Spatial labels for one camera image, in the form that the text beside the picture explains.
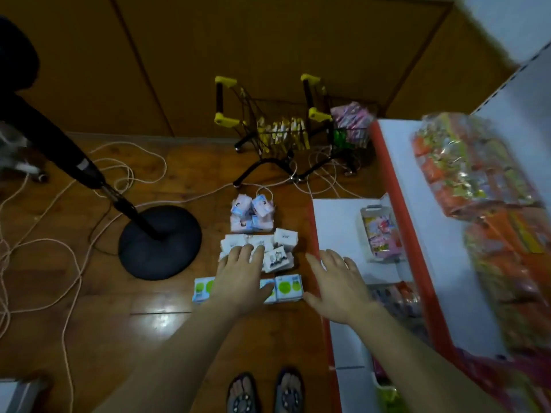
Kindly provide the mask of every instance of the red shelf edge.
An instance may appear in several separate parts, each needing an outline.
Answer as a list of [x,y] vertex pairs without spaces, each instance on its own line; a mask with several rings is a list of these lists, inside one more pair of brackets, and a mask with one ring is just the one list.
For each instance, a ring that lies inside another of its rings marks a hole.
[[450,332],[447,328],[442,309],[440,308],[436,291],[432,285],[430,273],[426,267],[423,252],[421,250],[421,246],[419,245],[419,241],[417,240],[413,222],[402,195],[402,190],[400,189],[398,178],[396,177],[396,172],[392,166],[392,160],[390,159],[389,151],[386,147],[385,140],[382,136],[381,126],[378,121],[375,120],[372,122],[370,126],[370,133],[373,145],[375,146],[375,151],[377,153],[377,159],[381,165],[381,176],[383,178],[386,191],[389,194],[392,208],[394,209],[394,215],[396,217],[396,222],[398,223],[400,234],[402,235],[411,272],[421,296],[423,315],[432,344],[439,354],[444,356],[444,358],[452,362],[457,367],[461,368],[461,361],[459,360],[457,351],[453,346]]

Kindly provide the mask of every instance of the plastic bag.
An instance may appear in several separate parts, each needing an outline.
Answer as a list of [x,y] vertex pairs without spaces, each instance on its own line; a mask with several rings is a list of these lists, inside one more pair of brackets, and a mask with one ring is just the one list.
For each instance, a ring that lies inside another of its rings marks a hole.
[[551,225],[544,209],[492,208],[465,246],[511,351],[551,349]]
[[412,139],[413,151],[446,216],[468,219],[495,203],[540,203],[489,122],[460,113],[424,121]]

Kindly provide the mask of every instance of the cabinet door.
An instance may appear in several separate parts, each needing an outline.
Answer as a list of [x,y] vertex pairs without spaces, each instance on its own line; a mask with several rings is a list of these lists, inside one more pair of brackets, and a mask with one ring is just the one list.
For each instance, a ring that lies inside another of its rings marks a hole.
[[[214,77],[304,102],[300,75],[384,104],[449,4],[420,0],[116,0],[176,136],[215,126]],[[225,114],[241,117],[229,92]],[[286,109],[273,110],[279,119]]]
[[20,94],[63,130],[170,134],[109,0],[0,0],[0,12],[40,57]]
[[472,113],[512,72],[497,48],[453,9],[390,104],[387,117],[418,120],[445,110]]

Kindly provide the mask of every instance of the sandal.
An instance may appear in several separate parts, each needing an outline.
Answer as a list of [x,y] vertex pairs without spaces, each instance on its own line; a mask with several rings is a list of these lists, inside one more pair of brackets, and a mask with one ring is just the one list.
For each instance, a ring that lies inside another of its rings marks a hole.
[[[243,389],[243,393],[239,396],[232,397],[230,395],[231,388],[238,381],[241,381],[242,385],[245,377],[251,381],[251,392],[247,393],[245,389]],[[256,391],[256,383],[250,372],[243,372],[231,380],[226,396],[226,406],[227,413],[260,413],[260,400],[258,399],[258,392]]]
[[[295,388],[282,388],[282,380],[285,374],[291,374],[298,377],[300,381],[300,391]],[[302,406],[304,405],[304,381],[302,381],[302,375],[296,368],[286,367],[283,368],[278,375],[275,382],[275,406],[274,413],[281,413],[282,411],[289,413],[302,413]]]

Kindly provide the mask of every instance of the foot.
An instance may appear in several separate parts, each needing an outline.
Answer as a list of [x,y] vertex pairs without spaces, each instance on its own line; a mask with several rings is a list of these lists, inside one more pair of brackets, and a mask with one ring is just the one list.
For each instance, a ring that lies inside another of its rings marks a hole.
[[293,372],[287,372],[281,378],[275,395],[275,413],[302,412],[302,382]]
[[256,395],[247,375],[237,377],[228,393],[228,413],[256,413]]

